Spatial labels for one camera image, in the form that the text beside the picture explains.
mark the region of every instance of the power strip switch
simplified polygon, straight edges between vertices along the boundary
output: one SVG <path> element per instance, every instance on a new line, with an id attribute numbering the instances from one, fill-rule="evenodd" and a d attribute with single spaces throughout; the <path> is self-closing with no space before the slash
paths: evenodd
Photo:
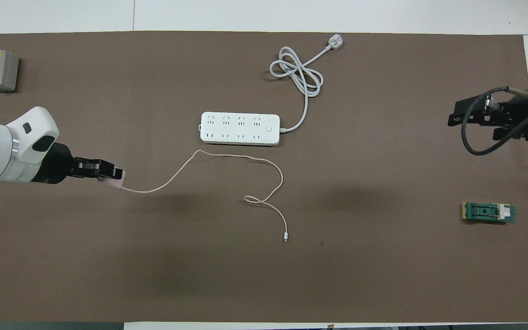
<path id="1" fill-rule="evenodd" d="M 199 125 L 201 140 L 212 144 L 276 146 L 281 136 L 278 115 L 204 112 Z"/>

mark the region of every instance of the power cord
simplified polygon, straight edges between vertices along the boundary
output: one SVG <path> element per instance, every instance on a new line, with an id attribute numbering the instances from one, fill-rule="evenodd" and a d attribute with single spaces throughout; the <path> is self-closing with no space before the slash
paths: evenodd
<path id="1" fill-rule="evenodd" d="M 295 130 L 303 123 L 304 118 L 307 115 L 308 99 L 317 96 L 321 90 L 321 86 L 323 85 L 323 75 L 321 75 L 321 73 L 317 70 L 309 69 L 307 65 L 320 58 L 320 56 L 325 54 L 325 52 L 329 50 L 336 50 L 337 48 L 341 47 L 343 44 L 343 39 L 340 35 L 335 34 L 329 38 L 327 43 L 328 45 L 324 48 L 324 50 L 305 63 L 301 62 L 299 56 L 297 56 L 296 52 L 291 47 L 284 46 L 280 49 L 280 52 L 278 52 L 278 59 L 270 64 L 271 75 L 277 78 L 283 78 L 286 76 L 291 77 L 295 83 L 295 86 L 297 86 L 300 92 L 304 95 L 304 109 L 302 110 L 300 121 L 291 128 L 280 128 L 281 133 L 287 133 Z M 278 65 L 282 69 L 283 73 L 274 72 L 273 68 L 275 65 Z M 313 81 L 313 84 L 310 84 L 305 80 L 305 75 Z"/>
<path id="2" fill-rule="evenodd" d="M 515 137 L 517 134 L 519 134 L 523 129 L 526 129 L 526 127 L 528 127 L 528 117 L 527 117 L 522 122 L 520 122 L 517 126 L 513 127 L 513 129 L 511 129 L 511 131 L 509 131 L 509 133 L 507 133 L 505 136 L 503 136 L 503 138 L 501 138 L 498 142 L 493 144 L 490 148 L 486 148 L 484 150 L 480 150 L 480 151 L 474 150 L 472 148 L 472 146 L 470 146 L 470 144 L 468 143 L 468 138 L 466 136 L 466 127 L 468 125 L 468 120 L 470 119 L 470 116 L 472 115 L 472 112 L 474 112 L 474 110 L 476 109 L 476 105 L 482 103 L 482 101 L 484 101 L 484 99 L 486 97 L 488 97 L 488 95 L 490 95 L 490 94 L 494 94 L 496 92 L 501 92 L 501 91 L 502 92 L 506 92 L 507 90 L 509 90 L 508 87 L 493 88 L 493 89 L 489 90 L 488 92 L 478 96 L 477 98 L 474 99 L 472 104 L 470 104 L 470 106 L 468 107 L 466 113 L 463 115 L 463 120 L 462 120 L 462 142 L 463 142 L 463 146 L 471 154 L 474 154 L 476 156 L 483 156 L 485 154 L 490 154 L 491 152 L 493 152 L 496 149 L 500 148 L 508 140 L 510 140 L 511 138 Z"/>
<path id="3" fill-rule="evenodd" d="M 127 190 L 128 192 L 132 192 L 132 193 L 138 193 L 138 194 L 149 194 L 149 193 L 153 193 L 153 192 L 157 192 L 158 190 L 168 186 L 168 184 L 170 184 L 170 182 L 172 182 L 172 180 L 174 180 L 174 178 L 178 175 L 178 173 L 180 173 L 182 171 L 182 169 L 185 168 L 185 166 L 195 157 L 197 156 L 198 153 L 204 153 L 204 154 L 207 154 L 209 156 L 215 156 L 215 157 L 239 157 L 239 158 L 248 158 L 248 159 L 252 159 L 252 160 L 255 160 L 255 161 L 263 161 L 265 163 L 268 163 L 272 166 L 274 166 L 277 170 L 278 170 L 278 173 L 280 174 L 280 183 L 278 184 L 278 186 L 276 186 L 276 188 L 274 188 L 270 194 L 268 194 L 268 196 L 266 198 L 264 198 L 263 200 L 260 200 L 254 196 L 250 196 L 250 195 L 245 195 L 243 196 L 243 200 L 247 201 L 248 203 L 252 203 L 252 204 L 264 204 L 264 205 L 267 205 L 268 207 L 274 209 L 274 211 L 278 212 L 278 214 L 280 215 L 280 217 L 282 218 L 282 221 L 285 223 L 285 234 L 284 234 L 284 240 L 285 242 L 287 242 L 289 240 L 289 229 L 288 229 L 288 226 L 286 225 L 286 219 L 285 219 L 285 216 L 282 214 L 282 212 L 280 211 L 280 209 L 277 209 L 274 205 L 268 203 L 267 201 L 270 199 L 270 197 L 272 197 L 272 195 L 280 189 L 280 187 L 282 186 L 282 183 L 284 182 L 284 176 L 282 175 L 282 171 L 281 171 L 281 168 L 278 167 L 278 165 L 276 165 L 275 163 L 273 163 L 272 161 L 268 160 L 268 159 L 264 159 L 264 158 L 255 158 L 255 157 L 252 157 L 252 156 L 246 156 L 246 155 L 241 155 L 241 154 L 214 154 L 214 153 L 208 153 L 208 152 L 204 152 L 203 150 L 199 149 L 197 150 L 196 152 L 194 152 L 191 156 L 191 158 L 187 159 L 187 161 L 185 161 L 185 163 L 180 167 L 180 169 L 178 169 L 178 171 L 176 171 L 176 173 L 174 173 L 174 175 L 172 176 L 172 178 L 170 178 L 170 180 L 168 180 L 165 184 L 163 184 L 162 186 L 159 186 L 158 188 L 154 188 L 152 190 L 134 190 L 134 189 L 130 189 L 130 188 L 125 188 L 125 187 L 122 187 L 122 186 L 119 186 L 119 188 L 123 189 L 123 190 Z"/>

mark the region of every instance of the white power strip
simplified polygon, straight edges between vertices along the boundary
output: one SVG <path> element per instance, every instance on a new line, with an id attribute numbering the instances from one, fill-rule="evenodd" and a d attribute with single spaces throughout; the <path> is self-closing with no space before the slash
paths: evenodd
<path id="1" fill-rule="evenodd" d="M 199 125 L 201 140 L 213 144 L 276 146 L 281 119 L 262 113 L 204 112 Z"/>

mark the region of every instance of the white table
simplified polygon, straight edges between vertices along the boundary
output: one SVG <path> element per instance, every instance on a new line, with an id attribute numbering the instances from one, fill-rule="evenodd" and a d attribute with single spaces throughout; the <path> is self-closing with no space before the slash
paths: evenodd
<path id="1" fill-rule="evenodd" d="M 0 33 L 143 30 L 524 35 L 528 67 L 528 1 L 521 0 L 0 0 Z M 139 322 L 126 324 L 126 329 L 324 328 L 329 324 Z"/>

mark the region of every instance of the power strip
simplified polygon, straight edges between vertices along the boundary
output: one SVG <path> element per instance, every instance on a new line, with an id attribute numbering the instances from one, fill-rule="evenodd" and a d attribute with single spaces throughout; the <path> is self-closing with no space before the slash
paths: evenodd
<path id="1" fill-rule="evenodd" d="M 201 140 L 212 144 L 276 146 L 281 118 L 262 113 L 204 112 L 199 125 Z"/>

